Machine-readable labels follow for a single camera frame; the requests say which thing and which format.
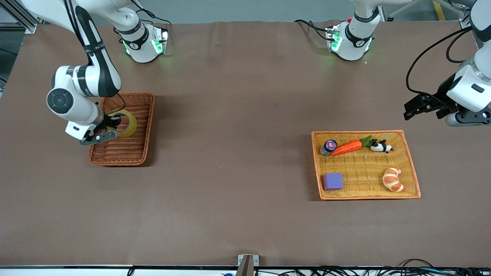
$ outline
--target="brown wicker basket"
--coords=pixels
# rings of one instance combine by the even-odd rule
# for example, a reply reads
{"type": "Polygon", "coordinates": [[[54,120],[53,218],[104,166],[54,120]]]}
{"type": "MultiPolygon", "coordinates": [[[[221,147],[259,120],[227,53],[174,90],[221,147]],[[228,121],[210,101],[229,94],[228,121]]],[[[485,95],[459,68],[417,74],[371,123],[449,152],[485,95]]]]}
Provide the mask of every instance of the brown wicker basket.
{"type": "Polygon", "coordinates": [[[322,200],[347,199],[402,199],[420,198],[418,179],[408,144],[402,130],[387,131],[325,131],[312,132],[315,172],[319,195],[322,200]],[[323,156],[320,149],[325,141],[336,140],[338,146],[349,141],[365,138],[387,140],[392,145],[390,153],[374,152],[367,147],[336,156],[323,156]],[[385,170],[398,167],[402,173],[399,180],[405,186],[402,192],[392,192],[383,185],[385,170]],[[337,191],[323,189],[323,176],[329,172],[340,172],[344,188],[337,191]]]}
{"type": "MultiPolygon", "coordinates": [[[[99,166],[138,166],[147,158],[150,128],[155,104],[151,93],[120,93],[126,102],[125,109],[136,118],[137,127],[133,135],[127,138],[118,137],[107,142],[90,146],[89,163],[99,166]]],[[[119,97],[104,98],[101,108],[110,112],[123,107],[119,97]]],[[[128,126],[128,119],[121,117],[118,130],[128,126]]]]}

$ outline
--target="small jar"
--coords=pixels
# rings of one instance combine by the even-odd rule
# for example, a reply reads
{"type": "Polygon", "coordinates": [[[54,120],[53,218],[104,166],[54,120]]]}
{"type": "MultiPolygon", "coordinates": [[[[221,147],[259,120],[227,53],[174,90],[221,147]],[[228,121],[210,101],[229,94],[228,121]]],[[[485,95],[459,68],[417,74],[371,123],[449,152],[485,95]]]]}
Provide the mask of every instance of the small jar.
{"type": "Polygon", "coordinates": [[[321,155],[329,156],[337,148],[337,143],[334,140],[327,140],[321,147],[321,155]]]}

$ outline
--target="white robotic arm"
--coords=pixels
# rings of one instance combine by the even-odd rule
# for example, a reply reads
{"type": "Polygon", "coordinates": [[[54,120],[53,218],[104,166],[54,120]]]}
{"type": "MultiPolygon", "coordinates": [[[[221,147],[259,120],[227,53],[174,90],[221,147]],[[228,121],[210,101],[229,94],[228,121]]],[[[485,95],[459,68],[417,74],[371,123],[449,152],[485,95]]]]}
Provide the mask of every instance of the white robotic arm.
{"type": "Polygon", "coordinates": [[[109,20],[123,37],[126,51],[137,62],[149,62],[164,52],[167,33],[143,24],[125,6],[137,0],[24,0],[25,7],[40,18],[66,28],[77,36],[89,63],[61,66],[53,77],[46,102],[50,110],[68,121],[65,132],[88,145],[117,137],[119,116],[104,114],[88,97],[113,97],[121,79],[106,51],[89,13],[109,20]]]}
{"type": "Polygon", "coordinates": [[[368,51],[375,28],[382,20],[378,6],[397,6],[412,0],[351,0],[355,14],[350,21],[326,30],[327,48],[345,60],[360,59],[368,51]]]}
{"type": "Polygon", "coordinates": [[[436,112],[449,126],[491,124],[491,1],[477,0],[469,18],[472,30],[483,46],[445,80],[433,94],[420,93],[404,107],[406,120],[424,113],[436,112]]]}

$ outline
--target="yellow floor stripe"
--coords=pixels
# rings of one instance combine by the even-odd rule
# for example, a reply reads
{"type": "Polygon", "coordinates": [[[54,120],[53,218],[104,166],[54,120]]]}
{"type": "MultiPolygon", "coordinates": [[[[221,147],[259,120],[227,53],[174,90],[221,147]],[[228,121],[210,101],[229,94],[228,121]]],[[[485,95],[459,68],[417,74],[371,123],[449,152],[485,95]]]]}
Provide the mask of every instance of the yellow floor stripe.
{"type": "Polygon", "coordinates": [[[435,6],[436,15],[438,16],[438,20],[445,21],[445,16],[443,15],[443,10],[441,10],[440,4],[433,1],[433,5],[435,6]]]}

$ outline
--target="croissant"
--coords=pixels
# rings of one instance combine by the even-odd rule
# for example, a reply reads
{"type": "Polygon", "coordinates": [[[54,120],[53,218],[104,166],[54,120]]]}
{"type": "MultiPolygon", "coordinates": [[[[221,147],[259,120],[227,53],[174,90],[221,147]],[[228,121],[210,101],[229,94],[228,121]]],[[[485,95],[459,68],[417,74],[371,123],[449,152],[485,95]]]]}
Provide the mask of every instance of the croissant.
{"type": "Polygon", "coordinates": [[[383,175],[383,184],[393,192],[400,192],[404,190],[404,186],[399,181],[399,174],[401,170],[398,168],[388,168],[383,175]]]}

